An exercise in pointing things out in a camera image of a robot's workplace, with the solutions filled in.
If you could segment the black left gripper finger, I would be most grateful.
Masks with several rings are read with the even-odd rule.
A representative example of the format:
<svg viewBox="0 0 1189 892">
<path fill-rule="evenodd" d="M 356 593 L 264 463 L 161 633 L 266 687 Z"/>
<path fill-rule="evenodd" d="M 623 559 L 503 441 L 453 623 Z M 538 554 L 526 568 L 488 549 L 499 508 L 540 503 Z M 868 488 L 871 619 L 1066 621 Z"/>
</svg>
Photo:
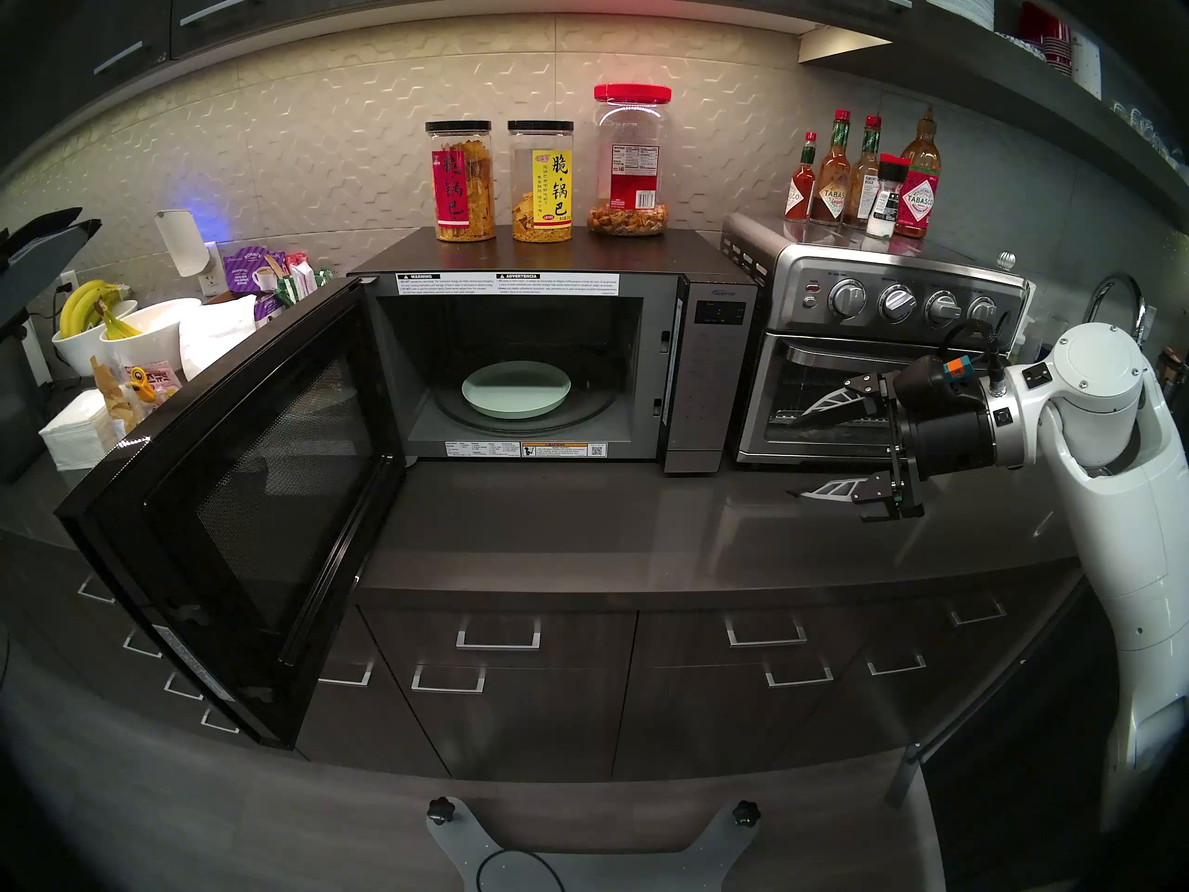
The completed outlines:
<svg viewBox="0 0 1189 892">
<path fill-rule="evenodd" d="M 75 255 L 101 230 L 100 219 L 75 221 L 70 230 L 48 235 L 21 251 L 1 251 L 1 334 L 11 335 L 29 318 L 27 304 L 58 275 Z M 2 237 L 13 234 L 1 230 Z"/>
<path fill-rule="evenodd" d="M 34 216 L 33 220 L 26 222 L 26 225 L 17 230 L 13 234 L 5 233 L 1 251 L 21 251 L 48 235 L 55 235 L 64 230 L 70 230 L 81 212 L 82 208 L 73 207 Z"/>
</svg>

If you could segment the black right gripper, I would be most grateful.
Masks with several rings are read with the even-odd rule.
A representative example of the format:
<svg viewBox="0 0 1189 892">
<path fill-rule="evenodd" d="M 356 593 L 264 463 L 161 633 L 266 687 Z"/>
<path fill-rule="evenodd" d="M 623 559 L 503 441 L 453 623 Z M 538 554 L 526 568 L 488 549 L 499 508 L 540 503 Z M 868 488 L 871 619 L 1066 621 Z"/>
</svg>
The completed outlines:
<svg viewBox="0 0 1189 892">
<path fill-rule="evenodd" d="M 795 417 L 797 428 L 855 422 L 889 429 L 887 469 L 828 479 L 789 495 L 850 505 L 864 522 L 920 519 L 927 478 L 995 461 L 987 397 L 975 370 L 862 373 Z"/>
</svg>

